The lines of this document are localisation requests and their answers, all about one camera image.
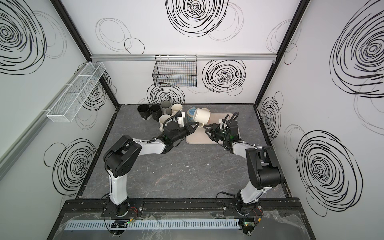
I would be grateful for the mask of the beige tan mug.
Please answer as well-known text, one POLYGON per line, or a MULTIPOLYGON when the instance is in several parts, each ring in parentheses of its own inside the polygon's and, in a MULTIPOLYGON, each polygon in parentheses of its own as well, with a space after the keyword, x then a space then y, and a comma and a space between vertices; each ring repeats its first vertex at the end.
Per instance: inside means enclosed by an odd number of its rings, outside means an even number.
POLYGON ((160 124, 160 128, 159 130, 161 132, 164 131, 165 127, 167 126, 167 124, 170 122, 170 119, 171 119, 171 115, 162 115, 160 118, 159 118, 159 124, 160 124))

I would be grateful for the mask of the grey mug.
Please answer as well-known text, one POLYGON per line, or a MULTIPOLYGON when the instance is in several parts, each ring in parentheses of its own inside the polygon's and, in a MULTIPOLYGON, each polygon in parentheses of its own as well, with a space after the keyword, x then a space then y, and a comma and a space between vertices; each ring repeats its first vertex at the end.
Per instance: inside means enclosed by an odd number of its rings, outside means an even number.
POLYGON ((161 103, 161 110, 163 115, 172 115, 172 103, 170 101, 164 101, 161 103))

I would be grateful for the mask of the cream white mug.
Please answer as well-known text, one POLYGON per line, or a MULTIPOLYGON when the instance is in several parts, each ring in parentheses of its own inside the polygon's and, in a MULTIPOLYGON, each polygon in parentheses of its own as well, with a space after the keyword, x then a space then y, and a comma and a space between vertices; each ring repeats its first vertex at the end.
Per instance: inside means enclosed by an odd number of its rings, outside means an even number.
POLYGON ((211 111, 209 109, 198 108, 195 110, 193 120, 199 123, 198 125, 199 128, 202 128, 204 125, 208 123, 208 121, 210 120, 210 116, 211 116, 211 111))

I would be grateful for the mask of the white black mug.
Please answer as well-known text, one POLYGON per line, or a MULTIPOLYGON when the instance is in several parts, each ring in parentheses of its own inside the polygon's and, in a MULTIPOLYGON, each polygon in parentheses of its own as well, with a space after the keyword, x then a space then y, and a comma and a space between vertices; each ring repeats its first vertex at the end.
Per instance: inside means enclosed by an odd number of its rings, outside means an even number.
POLYGON ((148 119, 151 118, 150 105, 148 104, 139 105, 137 110, 143 120, 147 121, 148 119))

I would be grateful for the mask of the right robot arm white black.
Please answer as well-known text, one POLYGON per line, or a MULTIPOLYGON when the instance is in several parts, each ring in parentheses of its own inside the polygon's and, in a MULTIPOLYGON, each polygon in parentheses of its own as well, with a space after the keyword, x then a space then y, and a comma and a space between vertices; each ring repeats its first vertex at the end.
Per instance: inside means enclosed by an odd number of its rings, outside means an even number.
POLYGON ((249 182, 238 192, 235 209, 245 215, 242 207, 256 204, 267 191, 283 182, 280 163, 271 146, 257 146, 242 140, 235 120, 221 120, 218 124, 204 126, 206 135, 231 154, 247 161, 249 182))

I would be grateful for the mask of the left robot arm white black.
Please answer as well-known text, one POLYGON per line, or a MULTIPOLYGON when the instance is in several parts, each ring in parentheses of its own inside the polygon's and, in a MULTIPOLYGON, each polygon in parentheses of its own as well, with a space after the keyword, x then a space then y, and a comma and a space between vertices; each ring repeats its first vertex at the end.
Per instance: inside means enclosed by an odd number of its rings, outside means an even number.
POLYGON ((183 113, 178 111, 163 123, 163 132, 150 140, 140 140, 123 135, 104 155, 105 170, 109 175, 109 200, 117 217, 125 216, 129 211, 127 176, 139 156, 163 155, 176 147, 199 127, 198 122, 182 123, 183 113))

